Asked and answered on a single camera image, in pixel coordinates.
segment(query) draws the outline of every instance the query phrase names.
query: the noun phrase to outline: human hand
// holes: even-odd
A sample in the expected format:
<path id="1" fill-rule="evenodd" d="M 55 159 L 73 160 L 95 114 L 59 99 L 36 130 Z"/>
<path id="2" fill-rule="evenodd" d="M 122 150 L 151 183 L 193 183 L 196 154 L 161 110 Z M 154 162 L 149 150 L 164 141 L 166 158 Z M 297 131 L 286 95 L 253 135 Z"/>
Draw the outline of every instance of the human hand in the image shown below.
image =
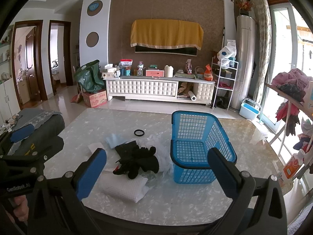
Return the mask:
<path id="1" fill-rule="evenodd" d="M 21 195 L 18 197 L 14 197 L 14 202 L 17 205 L 17 207 L 13 210 L 14 215 L 20 220 L 20 221 L 26 221 L 28 219 L 28 211 L 29 208 L 27 206 L 27 199 L 25 195 Z M 14 218 L 7 212 L 7 215 L 9 216 L 12 223 L 15 223 Z"/>

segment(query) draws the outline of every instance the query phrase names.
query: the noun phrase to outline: black rubber ring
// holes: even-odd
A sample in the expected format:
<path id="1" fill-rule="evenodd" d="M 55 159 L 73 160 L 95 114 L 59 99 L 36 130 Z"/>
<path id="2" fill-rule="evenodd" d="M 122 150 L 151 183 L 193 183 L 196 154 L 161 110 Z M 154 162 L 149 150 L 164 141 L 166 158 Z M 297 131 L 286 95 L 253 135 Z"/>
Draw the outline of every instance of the black rubber ring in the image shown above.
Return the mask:
<path id="1" fill-rule="evenodd" d="M 144 136 L 145 132 L 143 130 L 137 129 L 134 131 L 134 134 L 138 137 Z"/>

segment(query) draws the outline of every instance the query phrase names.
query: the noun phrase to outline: brown wallpaper wall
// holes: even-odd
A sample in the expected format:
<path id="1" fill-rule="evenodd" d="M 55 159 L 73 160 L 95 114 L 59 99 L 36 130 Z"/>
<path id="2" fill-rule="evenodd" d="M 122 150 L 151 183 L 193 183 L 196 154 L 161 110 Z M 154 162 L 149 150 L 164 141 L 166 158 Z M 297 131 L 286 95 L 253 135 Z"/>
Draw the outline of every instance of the brown wallpaper wall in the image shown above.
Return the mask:
<path id="1" fill-rule="evenodd" d="M 197 22 L 204 36 L 198 55 L 135 53 L 130 46 L 130 31 L 136 19 L 176 19 Z M 118 64 L 120 59 L 133 59 L 132 69 L 139 61 L 145 67 L 157 64 L 159 69 L 172 65 L 174 71 L 185 67 L 191 59 L 192 67 L 205 68 L 211 63 L 212 50 L 220 51 L 224 28 L 223 0 L 111 0 L 109 18 L 109 62 Z"/>

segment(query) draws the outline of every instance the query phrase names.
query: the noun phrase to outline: clothes drying rack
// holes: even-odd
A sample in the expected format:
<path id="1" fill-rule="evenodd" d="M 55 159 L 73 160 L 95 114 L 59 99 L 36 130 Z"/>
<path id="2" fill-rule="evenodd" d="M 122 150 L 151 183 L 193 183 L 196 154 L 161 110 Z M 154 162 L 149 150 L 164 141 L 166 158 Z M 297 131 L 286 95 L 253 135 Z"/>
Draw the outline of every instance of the clothes drying rack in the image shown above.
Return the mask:
<path id="1" fill-rule="evenodd" d="M 218 75 L 215 74 L 215 73 L 213 73 L 213 71 L 212 71 L 213 77 L 215 76 L 215 77 L 218 78 L 218 79 L 217 79 L 217 83 L 215 82 L 215 85 L 214 85 L 214 87 L 215 87 L 216 90 L 215 90 L 215 96 L 214 96 L 214 101 L 213 101 L 212 109 L 214 109 L 214 105 L 215 105 L 215 101 L 216 101 L 217 92 L 218 92 L 219 89 L 221 89 L 221 90 L 231 91 L 230 99 L 229 99 L 228 106 L 227 106 L 227 110 L 228 110 L 228 109 L 229 109 L 229 105 L 230 105 L 230 101 L 232 100 L 233 93 L 234 93 L 234 87 L 235 87 L 235 83 L 236 83 L 236 79 L 237 79 L 237 72 L 238 72 L 238 64 L 239 64 L 239 63 L 236 62 L 236 61 L 232 61 L 232 60 L 229 60 L 229 59 L 222 58 L 221 64 L 222 64 L 223 61 L 229 61 L 230 63 L 232 62 L 232 63 L 234 64 L 234 67 L 229 67 L 228 69 L 235 70 L 235 78 L 226 78 L 226 77 L 222 77 L 222 76 L 221 76 L 221 66 L 219 66 L 217 63 L 214 63 L 214 62 L 213 62 L 213 58 L 212 58 L 212 66 L 213 66 L 213 65 L 217 65 L 217 66 L 220 68 Z M 233 82 L 234 82 L 233 88 L 232 88 L 232 89 L 228 89 L 228 88 L 219 87 L 220 79 L 225 79 L 225 80 L 233 81 Z"/>
<path id="2" fill-rule="evenodd" d="M 288 123 L 288 119 L 290 117 L 290 113 L 291 113 L 291 104 L 295 105 L 299 110 L 301 110 L 303 113 L 305 113 L 312 121 L 313 121 L 313 114 L 312 112 L 310 112 L 308 109 L 306 109 L 300 102 L 298 102 L 297 100 L 293 99 L 291 96 L 289 96 L 288 94 L 285 94 L 284 92 L 280 91 L 277 87 L 270 85 L 268 83 L 265 83 L 265 86 L 276 91 L 277 94 L 281 97 L 284 97 L 285 99 L 288 100 L 288 109 L 287 109 L 287 117 L 286 117 L 286 123 L 285 126 L 283 126 L 280 131 L 278 133 L 275 134 L 274 138 L 269 142 L 269 144 L 273 144 L 273 142 L 279 137 L 279 135 L 284 131 L 284 136 L 283 139 L 281 141 L 281 147 L 279 148 L 279 152 L 277 154 L 278 158 L 282 161 L 282 163 L 285 165 L 284 159 L 281 156 L 281 149 L 284 145 L 284 141 L 286 138 L 286 129 L 287 129 L 287 123 Z M 313 135 L 311 136 L 311 140 L 309 142 L 309 145 L 307 146 L 307 149 L 310 148 L 310 146 L 312 145 L 312 140 L 313 140 Z M 293 180 L 295 178 L 300 179 L 304 172 L 309 169 L 309 162 L 311 162 L 313 160 L 313 149 L 311 149 L 308 153 L 306 153 L 305 155 L 305 165 L 298 170 L 298 172 L 294 175 L 294 177 L 292 178 Z"/>

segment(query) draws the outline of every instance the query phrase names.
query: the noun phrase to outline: green bag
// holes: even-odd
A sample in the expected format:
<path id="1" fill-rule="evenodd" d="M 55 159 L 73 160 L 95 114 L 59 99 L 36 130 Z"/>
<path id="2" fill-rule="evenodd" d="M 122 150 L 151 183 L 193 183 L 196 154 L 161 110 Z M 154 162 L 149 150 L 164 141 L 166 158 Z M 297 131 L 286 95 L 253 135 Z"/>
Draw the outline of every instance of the green bag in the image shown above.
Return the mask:
<path id="1" fill-rule="evenodd" d="M 104 87 L 104 81 L 99 77 L 99 62 L 86 63 L 74 74 L 75 80 L 89 93 L 97 93 Z"/>

